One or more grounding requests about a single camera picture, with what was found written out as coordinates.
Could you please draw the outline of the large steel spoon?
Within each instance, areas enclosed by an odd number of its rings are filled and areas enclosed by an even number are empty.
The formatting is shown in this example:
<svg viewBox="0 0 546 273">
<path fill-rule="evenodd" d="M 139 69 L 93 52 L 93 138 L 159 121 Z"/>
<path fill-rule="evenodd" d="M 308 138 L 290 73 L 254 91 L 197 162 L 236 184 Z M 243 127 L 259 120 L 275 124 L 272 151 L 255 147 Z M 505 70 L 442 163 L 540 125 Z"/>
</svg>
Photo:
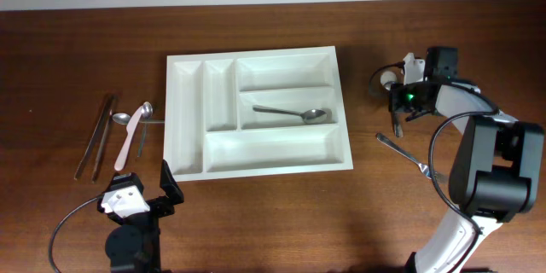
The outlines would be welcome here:
<svg viewBox="0 0 546 273">
<path fill-rule="evenodd" d="M 290 111 L 273 107 L 265 107 L 253 105 L 253 111 L 258 113 L 278 113 L 285 115 L 293 115 L 302 119 L 307 125 L 315 125 L 324 123 L 328 119 L 328 114 L 322 109 L 312 108 L 304 112 Z"/>
<path fill-rule="evenodd" d="M 382 87 L 390 91 L 392 86 L 398 82 L 398 78 L 396 73 L 392 71 L 385 71 L 380 76 L 380 83 Z M 392 119 L 392 129 L 395 137 L 400 138 L 403 134 L 403 128 L 402 125 L 399 122 L 398 116 L 394 111 L 391 111 L 391 119 Z"/>
</svg>

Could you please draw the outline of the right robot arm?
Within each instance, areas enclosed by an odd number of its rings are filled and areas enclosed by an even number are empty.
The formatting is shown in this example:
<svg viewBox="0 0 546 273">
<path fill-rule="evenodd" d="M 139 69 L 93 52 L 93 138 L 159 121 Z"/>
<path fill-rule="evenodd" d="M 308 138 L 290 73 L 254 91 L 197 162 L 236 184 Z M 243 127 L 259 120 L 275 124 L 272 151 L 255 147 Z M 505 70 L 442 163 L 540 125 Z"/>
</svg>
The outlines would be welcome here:
<svg viewBox="0 0 546 273">
<path fill-rule="evenodd" d="M 379 73 L 396 137 L 403 135 L 401 113 L 408 121 L 429 114 L 445 118 L 431 137 L 427 162 L 419 167 L 448 210 L 430 241 L 409 256 L 404 271 L 459 272 L 488 235 L 534 206 L 544 129 L 505 114 L 475 83 L 459 78 L 455 48 L 430 47 L 425 58 L 407 54 Z M 433 154 L 448 125 L 461 132 L 462 140 L 444 177 L 434 167 Z M 443 179 L 447 193 L 440 187 Z"/>
</svg>

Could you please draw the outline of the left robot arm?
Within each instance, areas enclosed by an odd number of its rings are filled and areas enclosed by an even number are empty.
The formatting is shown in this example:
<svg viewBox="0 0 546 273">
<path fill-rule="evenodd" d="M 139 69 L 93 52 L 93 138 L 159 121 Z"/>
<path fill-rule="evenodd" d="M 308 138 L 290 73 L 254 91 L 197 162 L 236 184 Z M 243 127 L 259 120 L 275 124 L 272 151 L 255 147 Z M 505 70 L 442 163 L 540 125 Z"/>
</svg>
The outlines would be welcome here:
<svg viewBox="0 0 546 273">
<path fill-rule="evenodd" d="M 163 196 L 145 200 L 142 181 L 131 172 L 113 176 L 99 197 L 97 211 L 119 225 L 105 242 L 112 272 L 161 271 L 159 220 L 173 215 L 174 206 L 184 202 L 166 160 L 161 162 L 160 188 Z"/>
</svg>

